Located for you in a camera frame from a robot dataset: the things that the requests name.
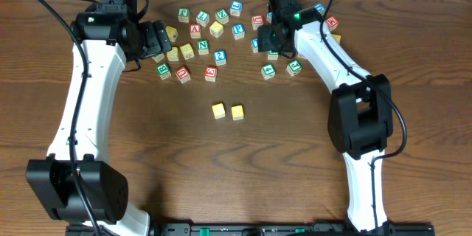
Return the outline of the green R block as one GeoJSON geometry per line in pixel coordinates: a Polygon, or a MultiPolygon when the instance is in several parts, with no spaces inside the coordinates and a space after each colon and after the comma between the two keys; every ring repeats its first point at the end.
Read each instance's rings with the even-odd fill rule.
{"type": "Polygon", "coordinates": [[[277,52],[272,52],[272,51],[268,52],[268,59],[269,60],[277,60],[278,57],[279,57],[279,54],[277,52]]]}

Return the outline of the yellow C block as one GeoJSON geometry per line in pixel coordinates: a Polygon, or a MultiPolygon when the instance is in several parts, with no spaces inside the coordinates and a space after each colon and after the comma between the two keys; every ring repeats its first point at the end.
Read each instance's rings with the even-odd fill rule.
{"type": "Polygon", "coordinates": [[[226,111],[223,103],[218,103],[212,106],[212,111],[216,119],[226,116],[226,111]]]}

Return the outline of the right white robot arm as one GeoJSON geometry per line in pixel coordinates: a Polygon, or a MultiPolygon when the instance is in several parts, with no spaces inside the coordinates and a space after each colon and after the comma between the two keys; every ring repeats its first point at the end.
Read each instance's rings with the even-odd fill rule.
{"type": "Polygon", "coordinates": [[[372,232],[386,221],[381,162],[393,118],[391,88],[385,75],[360,67],[333,37],[333,23],[315,7],[297,0],[268,0],[271,23],[257,30],[261,52],[301,54],[330,92],[328,133],[344,158],[350,202],[347,217],[358,232],[372,232]]]}

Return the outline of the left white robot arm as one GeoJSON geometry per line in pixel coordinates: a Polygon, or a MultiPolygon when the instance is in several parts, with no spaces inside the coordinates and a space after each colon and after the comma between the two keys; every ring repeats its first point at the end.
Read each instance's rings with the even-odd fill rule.
{"type": "Polygon", "coordinates": [[[127,62],[169,52],[161,21],[145,21],[137,0],[91,1],[65,26],[73,71],[59,129],[26,179],[50,218],[68,235],[157,235],[151,216],[129,200],[128,181],[108,163],[114,96],[127,62]]]}

